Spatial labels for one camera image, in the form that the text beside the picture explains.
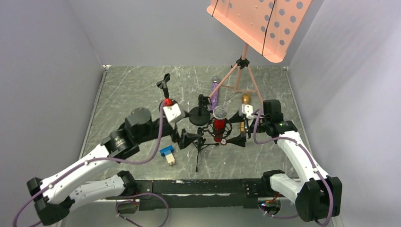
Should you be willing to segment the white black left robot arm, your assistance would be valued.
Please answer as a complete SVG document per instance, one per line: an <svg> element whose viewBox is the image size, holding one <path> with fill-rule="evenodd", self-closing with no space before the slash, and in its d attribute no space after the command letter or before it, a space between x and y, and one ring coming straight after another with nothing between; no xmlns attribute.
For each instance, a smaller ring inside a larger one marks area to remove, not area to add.
<svg viewBox="0 0 401 227"><path fill-rule="evenodd" d="M74 209L104 197L125 197L135 193L136 182L126 171L104 181L88 183L96 173L139 152L144 142L169 136L184 149L200 136L186 130L178 131L177 122L188 116L178 104L161 107L160 116L152 120L150 110L137 108L128 115L118 130L111 132L92 151L69 167L45 179L32 178L27 182L40 224L55 224Z"/></svg>

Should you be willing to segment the blue white toy brick block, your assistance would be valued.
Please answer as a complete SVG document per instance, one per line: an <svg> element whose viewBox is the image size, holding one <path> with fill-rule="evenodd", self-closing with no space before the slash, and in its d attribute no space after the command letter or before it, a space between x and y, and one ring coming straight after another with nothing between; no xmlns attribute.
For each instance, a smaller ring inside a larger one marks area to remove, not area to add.
<svg viewBox="0 0 401 227"><path fill-rule="evenodd" d="M167 160L167 162L168 162L168 164L169 164L170 166L176 164L176 160L175 160L174 155L173 155L173 153L174 153L174 147L173 147L172 145L169 145L169 146L167 146L167 147L165 147L165 148L160 149L160 150L159 150L159 153L160 153L160 155L161 155L162 157L165 157L165 158L166 158L166 160Z"/></svg>

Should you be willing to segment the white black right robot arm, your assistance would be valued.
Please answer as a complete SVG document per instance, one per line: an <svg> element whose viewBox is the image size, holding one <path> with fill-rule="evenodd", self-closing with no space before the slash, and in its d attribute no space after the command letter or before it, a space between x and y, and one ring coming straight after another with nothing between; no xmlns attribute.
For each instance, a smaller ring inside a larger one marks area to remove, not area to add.
<svg viewBox="0 0 401 227"><path fill-rule="evenodd" d="M277 144L298 175L298 180L294 180L282 170L264 172L258 183L260 192L284 196L295 205L297 217L322 227L340 214L341 180L330 176L313 158L297 127L284 119L279 100L264 100L261 110L243 107L226 120L226 123L242 122L256 144Z"/></svg>

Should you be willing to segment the black tripod shock mount stand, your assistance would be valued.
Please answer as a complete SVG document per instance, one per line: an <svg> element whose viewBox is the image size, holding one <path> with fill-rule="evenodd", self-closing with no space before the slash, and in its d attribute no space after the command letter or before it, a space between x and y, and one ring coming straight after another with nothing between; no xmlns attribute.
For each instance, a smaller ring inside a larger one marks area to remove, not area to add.
<svg viewBox="0 0 401 227"><path fill-rule="evenodd" d="M199 171L199 158L200 158L201 151L203 151L205 148L207 148L209 146L220 146L221 145L220 142L214 141L215 134L213 132L213 129L214 129L213 121L214 121L214 117L212 117L209 120L208 124L206 124L205 126L201 126L197 129L197 134L201 135L202 137L192 143L197 150L196 166L195 166L196 173ZM228 136L231 135L232 128L233 128L232 123L230 123L228 121L228 119L226 118L226 127L225 127L225 131L223 133L223 139L227 140Z"/></svg>

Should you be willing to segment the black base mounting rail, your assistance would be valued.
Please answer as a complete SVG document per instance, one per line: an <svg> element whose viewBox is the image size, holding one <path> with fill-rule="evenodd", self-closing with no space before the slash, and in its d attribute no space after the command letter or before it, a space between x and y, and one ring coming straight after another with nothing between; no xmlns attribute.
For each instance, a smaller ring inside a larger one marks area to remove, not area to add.
<svg viewBox="0 0 401 227"><path fill-rule="evenodd" d="M137 180L137 189L117 200L139 200L139 210L242 207L256 209L276 193L260 178L200 180Z"/></svg>

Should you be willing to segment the red glitter microphone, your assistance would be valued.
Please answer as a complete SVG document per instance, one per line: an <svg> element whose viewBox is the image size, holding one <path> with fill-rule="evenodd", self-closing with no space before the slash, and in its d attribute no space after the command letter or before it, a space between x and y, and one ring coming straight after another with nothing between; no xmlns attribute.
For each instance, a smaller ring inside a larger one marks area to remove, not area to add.
<svg viewBox="0 0 401 227"><path fill-rule="evenodd" d="M221 142L223 139L223 133L226 127L226 116L227 116L227 109L222 106L218 105L213 110L213 132L215 134L214 141Z"/></svg>

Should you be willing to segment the pink music stand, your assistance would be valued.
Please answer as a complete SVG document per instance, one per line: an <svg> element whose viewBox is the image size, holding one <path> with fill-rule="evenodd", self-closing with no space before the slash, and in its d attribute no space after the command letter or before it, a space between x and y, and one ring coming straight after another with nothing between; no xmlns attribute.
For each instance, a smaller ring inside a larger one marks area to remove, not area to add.
<svg viewBox="0 0 401 227"><path fill-rule="evenodd" d="M247 69L254 85L253 92L260 100L262 96L247 60L252 47L272 63L284 60L302 20L306 16L311 0L212 0L207 12L244 41L241 57L232 65L217 88L224 87L225 81L238 71L232 90L238 88L242 70Z"/></svg>

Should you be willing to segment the black round-base fork mic stand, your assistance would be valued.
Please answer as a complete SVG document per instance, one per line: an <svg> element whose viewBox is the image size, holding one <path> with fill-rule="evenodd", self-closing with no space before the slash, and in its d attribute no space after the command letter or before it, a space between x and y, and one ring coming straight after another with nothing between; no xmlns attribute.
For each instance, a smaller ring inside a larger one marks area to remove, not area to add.
<svg viewBox="0 0 401 227"><path fill-rule="evenodd" d="M169 73L167 73L167 74L164 75L163 80L161 80L161 81L156 83L156 86L158 88L160 88L163 91L163 94L164 94L164 100L162 100L160 102L159 107L162 104L164 104L164 106L172 106L172 105L178 103L175 99L171 98L170 94L169 94L167 83L170 80L170 78L171 78L171 75Z"/></svg>

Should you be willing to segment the black round-base clip mic stand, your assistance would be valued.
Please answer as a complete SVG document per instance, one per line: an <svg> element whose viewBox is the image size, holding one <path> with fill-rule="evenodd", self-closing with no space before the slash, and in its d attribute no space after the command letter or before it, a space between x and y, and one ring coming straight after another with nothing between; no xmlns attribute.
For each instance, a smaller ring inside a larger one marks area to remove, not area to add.
<svg viewBox="0 0 401 227"><path fill-rule="evenodd" d="M195 126L205 126L210 120L209 106L211 99L208 96L200 94L198 96L198 106L192 108L189 112L189 121Z"/></svg>

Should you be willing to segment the purple glitter microphone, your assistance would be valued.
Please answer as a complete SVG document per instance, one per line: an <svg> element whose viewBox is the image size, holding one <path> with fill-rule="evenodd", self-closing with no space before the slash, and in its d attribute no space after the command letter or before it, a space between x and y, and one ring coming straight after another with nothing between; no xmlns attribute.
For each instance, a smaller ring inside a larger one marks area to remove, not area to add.
<svg viewBox="0 0 401 227"><path fill-rule="evenodd" d="M213 95L210 96L210 100L211 100L211 105L209 108L209 111L212 112L216 106L218 106L218 89L217 86L219 85L219 83L221 82L220 78L218 76L214 76L211 79L211 91L215 91L215 93Z"/></svg>

